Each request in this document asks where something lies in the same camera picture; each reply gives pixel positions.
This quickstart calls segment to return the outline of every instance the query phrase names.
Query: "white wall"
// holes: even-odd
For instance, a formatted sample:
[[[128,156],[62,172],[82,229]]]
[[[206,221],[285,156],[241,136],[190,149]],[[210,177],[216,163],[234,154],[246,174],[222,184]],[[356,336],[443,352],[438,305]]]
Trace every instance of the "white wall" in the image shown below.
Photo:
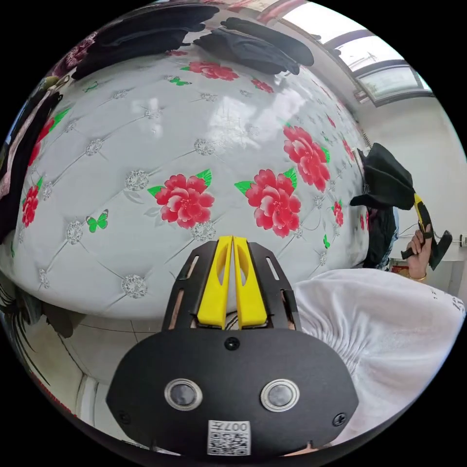
[[[419,97],[379,108],[361,105],[357,118],[372,143],[388,148],[412,174],[413,185],[430,213],[439,236],[449,230],[454,241],[467,233],[467,159],[456,132],[439,102]],[[402,232],[417,222],[411,211],[399,211]],[[406,233],[413,233],[415,227]],[[408,238],[400,238],[393,257],[400,258]],[[452,244],[446,261],[464,261],[467,249]]]
[[[65,407],[76,413],[76,400],[83,372],[71,358],[52,326],[46,323],[45,316],[42,316],[37,324],[25,324],[25,331],[34,351],[21,338],[23,346],[47,382],[30,365],[32,372]]]

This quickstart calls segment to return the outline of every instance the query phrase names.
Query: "green butterfly print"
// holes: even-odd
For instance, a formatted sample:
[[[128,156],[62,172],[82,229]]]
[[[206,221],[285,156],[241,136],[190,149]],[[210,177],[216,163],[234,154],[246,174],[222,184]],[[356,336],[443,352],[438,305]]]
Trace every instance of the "green butterfly print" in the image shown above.
[[[105,229],[107,227],[107,217],[108,217],[108,209],[106,209],[96,220],[91,216],[86,218],[86,222],[89,225],[89,231],[93,234],[97,228]]]
[[[177,86],[185,86],[185,84],[191,84],[188,81],[180,81],[180,78],[178,76],[171,79],[169,83],[175,83]]]

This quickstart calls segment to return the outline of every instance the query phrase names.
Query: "tile floor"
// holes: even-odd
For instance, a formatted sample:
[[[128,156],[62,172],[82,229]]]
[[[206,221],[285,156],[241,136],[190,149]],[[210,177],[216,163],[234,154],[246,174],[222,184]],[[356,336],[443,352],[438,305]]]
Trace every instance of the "tile floor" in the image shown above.
[[[86,316],[63,342],[81,370],[110,384],[122,357],[138,342],[161,330],[162,321],[130,321]]]

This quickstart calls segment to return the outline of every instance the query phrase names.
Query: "person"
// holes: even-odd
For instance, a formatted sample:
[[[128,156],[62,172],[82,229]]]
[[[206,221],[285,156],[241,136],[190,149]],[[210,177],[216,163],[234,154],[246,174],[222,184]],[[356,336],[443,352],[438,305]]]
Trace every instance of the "person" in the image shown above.
[[[462,326],[462,300],[424,283],[431,239],[423,244],[417,230],[407,248],[415,253],[408,258],[407,277],[342,269],[294,288],[303,332],[339,354],[359,398],[331,446],[377,427],[415,400],[443,364]],[[314,450],[308,445],[289,455]]]

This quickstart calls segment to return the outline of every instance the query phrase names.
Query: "hanging clothes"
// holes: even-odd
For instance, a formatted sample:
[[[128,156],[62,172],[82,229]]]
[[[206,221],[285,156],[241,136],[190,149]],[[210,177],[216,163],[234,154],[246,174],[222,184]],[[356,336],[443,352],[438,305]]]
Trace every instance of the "hanging clothes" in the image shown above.
[[[220,24],[227,29],[235,29],[268,42],[297,63],[308,67],[314,63],[311,50],[304,43],[286,34],[240,18],[227,18],[226,21],[222,21]]]
[[[374,143],[362,159],[366,193],[351,199],[351,206],[387,209],[393,206],[409,211],[415,190],[412,175],[382,145]]]
[[[135,33],[146,32],[147,35],[151,35],[158,30],[190,28],[211,19],[218,12],[217,7],[202,4],[146,11],[100,30],[94,41],[97,44],[109,45]]]
[[[186,36],[185,30],[170,30],[154,33],[150,36],[129,40],[118,47],[96,47],[76,68],[72,78],[80,80],[103,68],[136,57],[162,54],[168,50],[180,48]]]
[[[392,244],[394,244],[396,223],[393,208],[371,210],[368,230],[368,253],[363,261],[363,267],[380,269],[385,258],[389,258]]]
[[[39,104],[31,111],[31,113],[28,115],[26,121],[22,125],[22,127],[19,129],[18,133],[15,136],[14,141],[10,145],[10,149],[8,151],[8,158],[6,161],[6,169],[5,173],[0,179],[0,199],[2,199],[4,196],[8,194],[10,191],[10,180],[11,180],[11,169],[13,166],[13,162],[15,160],[15,155],[18,149],[19,144],[21,143],[24,135],[26,134],[29,125],[32,123],[34,120],[37,112],[41,108],[41,106],[44,104],[46,99],[51,95],[52,90],[48,90],[45,94],[44,97],[41,99]]]
[[[90,34],[77,46],[73,47],[54,67],[51,74],[57,78],[62,78],[73,68],[83,61],[88,53],[88,48],[94,43],[96,32]]]
[[[86,57],[72,75],[80,80],[103,68],[132,58],[162,54],[177,50],[184,44],[188,32],[203,31],[206,21],[218,13],[209,5],[183,5],[176,9],[148,11],[100,30]]]
[[[21,205],[21,193],[33,148],[40,136],[50,112],[62,99],[58,92],[45,98],[36,110],[35,117],[28,125],[16,149],[10,172],[9,192],[0,199],[0,243],[15,229]]]
[[[214,29],[193,43],[223,60],[239,63],[265,74],[300,72],[299,64],[275,45],[226,29]]]
[[[391,238],[389,248],[386,251],[386,254],[383,256],[383,259],[381,260],[380,264],[377,266],[377,269],[380,269],[381,271],[389,270],[389,256],[391,254],[391,251],[393,250],[395,241],[399,238],[399,214],[397,212],[397,208],[393,208],[393,214],[394,214],[395,230]]]

